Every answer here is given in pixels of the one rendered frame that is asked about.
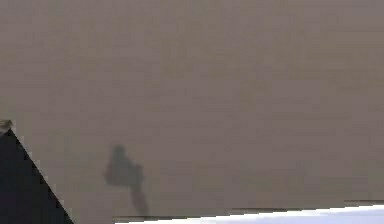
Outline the dark navy furniture block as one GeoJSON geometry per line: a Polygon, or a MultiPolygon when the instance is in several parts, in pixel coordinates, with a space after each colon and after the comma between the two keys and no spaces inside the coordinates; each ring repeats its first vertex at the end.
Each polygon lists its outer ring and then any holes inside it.
{"type": "Polygon", "coordinates": [[[11,129],[0,136],[0,224],[75,224],[11,129]]]}

